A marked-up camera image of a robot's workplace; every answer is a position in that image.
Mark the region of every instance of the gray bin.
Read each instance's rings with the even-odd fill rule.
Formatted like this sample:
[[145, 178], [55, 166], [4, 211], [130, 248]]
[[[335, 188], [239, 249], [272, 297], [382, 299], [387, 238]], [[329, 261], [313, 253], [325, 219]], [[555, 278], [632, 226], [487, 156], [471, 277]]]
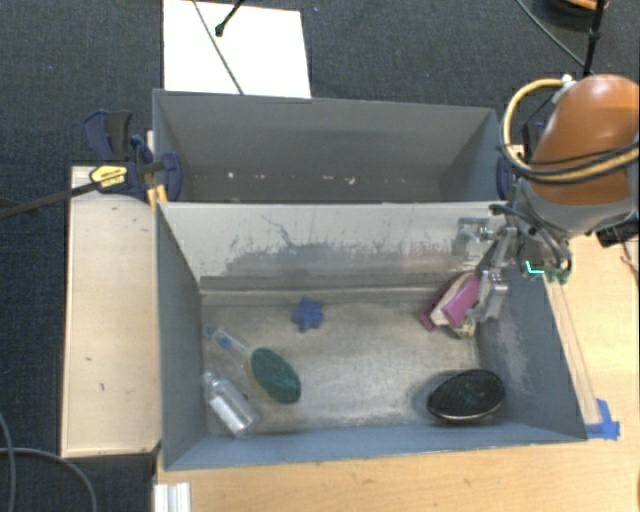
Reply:
[[[156, 218], [166, 469], [586, 439], [541, 282], [507, 272], [501, 319], [471, 340], [417, 318], [477, 263], [453, 240], [459, 218], [488, 217], [496, 133], [487, 109], [155, 92], [156, 152], [185, 167], [181, 202]], [[325, 302], [325, 320], [299, 334], [289, 314], [303, 295]], [[208, 417], [208, 365], [254, 398], [203, 346], [210, 320], [277, 348], [303, 382], [296, 405], [258, 402], [251, 438]], [[465, 427], [425, 414], [428, 381], [478, 366], [505, 383], [497, 414]]]

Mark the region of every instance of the white paper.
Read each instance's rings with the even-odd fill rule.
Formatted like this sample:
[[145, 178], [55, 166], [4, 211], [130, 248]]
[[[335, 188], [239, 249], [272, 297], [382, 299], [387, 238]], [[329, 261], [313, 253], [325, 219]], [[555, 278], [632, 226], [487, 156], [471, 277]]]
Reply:
[[[231, 7], [198, 2], [244, 93], [310, 98], [300, 13], [242, 6], [224, 36], [216, 37], [215, 27]], [[164, 87], [172, 91], [238, 93], [189, 0], [164, 0]]]

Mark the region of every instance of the water bottle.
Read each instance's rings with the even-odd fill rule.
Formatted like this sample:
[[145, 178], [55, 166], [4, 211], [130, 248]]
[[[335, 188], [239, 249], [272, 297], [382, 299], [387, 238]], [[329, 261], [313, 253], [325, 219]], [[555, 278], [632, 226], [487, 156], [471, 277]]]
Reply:
[[260, 416], [247, 399], [228, 379], [211, 370], [202, 375], [204, 399], [235, 437], [246, 435]]

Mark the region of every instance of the black lid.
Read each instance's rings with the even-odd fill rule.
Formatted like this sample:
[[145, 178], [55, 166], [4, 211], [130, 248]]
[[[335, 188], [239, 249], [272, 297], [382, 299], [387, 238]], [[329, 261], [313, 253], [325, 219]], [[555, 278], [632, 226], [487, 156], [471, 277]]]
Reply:
[[466, 422], [500, 407], [504, 384], [488, 370], [466, 370], [442, 381], [429, 395], [427, 409], [438, 418]]

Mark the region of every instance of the green sponge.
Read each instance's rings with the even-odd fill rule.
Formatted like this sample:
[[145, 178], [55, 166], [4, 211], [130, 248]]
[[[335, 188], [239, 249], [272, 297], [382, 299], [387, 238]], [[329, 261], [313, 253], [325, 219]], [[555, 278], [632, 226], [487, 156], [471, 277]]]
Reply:
[[300, 400], [302, 384], [293, 367], [280, 354], [267, 347], [249, 348], [225, 330], [208, 322], [202, 332], [210, 340], [242, 358], [247, 377], [281, 404], [295, 404]]
[[276, 402], [294, 404], [300, 400], [302, 384], [293, 367], [277, 352], [258, 347], [249, 351], [251, 377]]

